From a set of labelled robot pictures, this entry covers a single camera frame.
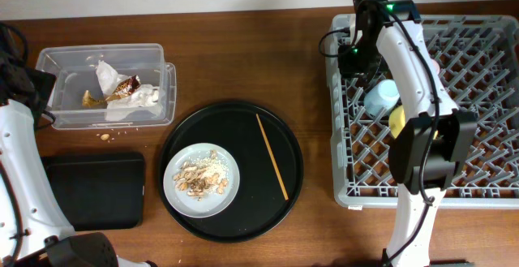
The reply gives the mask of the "white tissue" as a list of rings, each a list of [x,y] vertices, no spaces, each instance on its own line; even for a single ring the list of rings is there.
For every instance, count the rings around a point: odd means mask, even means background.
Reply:
[[[117,86],[131,78],[128,75],[119,74],[104,61],[98,62],[96,75],[104,98],[114,95]],[[106,109],[108,111],[106,112],[105,119],[110,122],[122,121],[131,113],[129,109],[138,107],[151,107],[157,113],[160,113],[161,108],[156,107],[158,101],[158,86],[139,84],[127,97],[107,101]]]

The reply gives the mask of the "gold snack wrapper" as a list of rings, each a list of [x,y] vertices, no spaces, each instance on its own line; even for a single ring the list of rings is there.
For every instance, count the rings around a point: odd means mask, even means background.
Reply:
[[[94,99],[91,93],[86,90],[84,92],[82,98],[82,106],[86,108],[92,108],[95,106],[101,106],[109,101],[116,101],[119,99],[123,99],[125,97],[129,97],[133,94],[139,87],[141,86],[141,82],[137,75],[133,75],[129,79],[126,79],[118,84],[116,89],[105,99],[97,100]]]

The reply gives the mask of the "food scraps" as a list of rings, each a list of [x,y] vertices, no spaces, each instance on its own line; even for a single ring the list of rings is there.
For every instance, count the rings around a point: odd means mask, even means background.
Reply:
[[[229,185],[228,173],[228,166],[212,149],[207,157],[185,160],[173,176],[174,187],[188,197],[201,201],[211,194],[225,194]]]

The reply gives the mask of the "grey plate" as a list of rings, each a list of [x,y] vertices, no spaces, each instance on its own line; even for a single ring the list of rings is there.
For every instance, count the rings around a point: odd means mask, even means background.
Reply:
[[[225,189],[225,194],[211,194],[198,201],[177,190],[174,187],[173,176],[178,173],[181,164],[188,159],[207,157],[212,149],[218,152],[219,159],[229,168],[229,185]],[[206,218],[220,213],[230,205],[238,193],[240,173],[236,161],[225,149],[215,144],[198,143],[185,147],[169,160],[161,181],[169,206],[187,217]]]

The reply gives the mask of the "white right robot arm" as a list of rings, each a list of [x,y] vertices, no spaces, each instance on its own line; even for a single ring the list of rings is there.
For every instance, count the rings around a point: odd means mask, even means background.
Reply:
[[[345,78],[372,77],[381,57],[400,94],[405,126],[390,145],[389,169],[398,186],[397,217],[382,266],[428,266],[436,212],[461,173],[477,129],[443,86],[423,37],[412,0],[353,0],[355,27],[341,45]]]

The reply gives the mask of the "wooden chopstick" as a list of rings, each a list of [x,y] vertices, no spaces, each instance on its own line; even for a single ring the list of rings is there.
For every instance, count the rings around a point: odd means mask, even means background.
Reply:
[[[289,196],[288,196],[288,193],[287,193],[287,191],[285,189],[285,184],[284,184],[283,179],[281,177],[281,173],[279,171],[279,168],[278,168],[278,165],[277,165],[277,161],[276,161],[276,158],[275,158],[275,156],[273,154],[273,151],[272,151],[271,145],[269,143],[266,131],[264,130],[263,123],[261,121],[261,118],[260,118],[259,114],[256,114],[255,116],[256,116],[256,120],[257,120],[257,123],[259,125],[259,129],[261,131],[261,134],[262,134],[262,137],[263,137],[266,149],[268,151],[268,155],[269,155],[269,157],[271,159],[271,163],[272,163],[273,169],[274,169],[274,171],[276,173],[276,177],[277,177],[277,180],[278,180],[278,183],[279,183],[282,195],[283,195],[285,201],[288,201],[289,200]]]

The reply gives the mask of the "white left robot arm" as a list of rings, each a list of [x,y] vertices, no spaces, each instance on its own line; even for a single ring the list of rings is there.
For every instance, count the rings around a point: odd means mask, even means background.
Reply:
[[[100,233],[78,235],[60,209],[36,146],[56,76],[28,66],[28,42],[1,25],[1,264],[129,266]]]

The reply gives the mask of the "blue cup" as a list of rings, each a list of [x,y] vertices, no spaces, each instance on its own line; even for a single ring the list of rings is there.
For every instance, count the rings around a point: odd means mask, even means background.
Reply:
[[[400,93],[394,80],[382,80],[364,98],[366,112],[376,117],[381,110],[384,115],[391,113],[400,99]]]

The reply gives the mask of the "pink cup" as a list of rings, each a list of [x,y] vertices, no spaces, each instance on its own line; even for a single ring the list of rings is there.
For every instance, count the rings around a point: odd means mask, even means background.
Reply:
[[[435,73],[438,75],[440,73],[440,65],[434,59],[431,60],[431,63],[433,65],[433,67],[435,68]]]

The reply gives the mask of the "yellow bowl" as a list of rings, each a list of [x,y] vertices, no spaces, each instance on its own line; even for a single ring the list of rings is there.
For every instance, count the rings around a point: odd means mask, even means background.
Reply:
[[[388,125],[392,138],[395,140],[406,125],[405,111],[403,106],[396,107],[388,118]]]

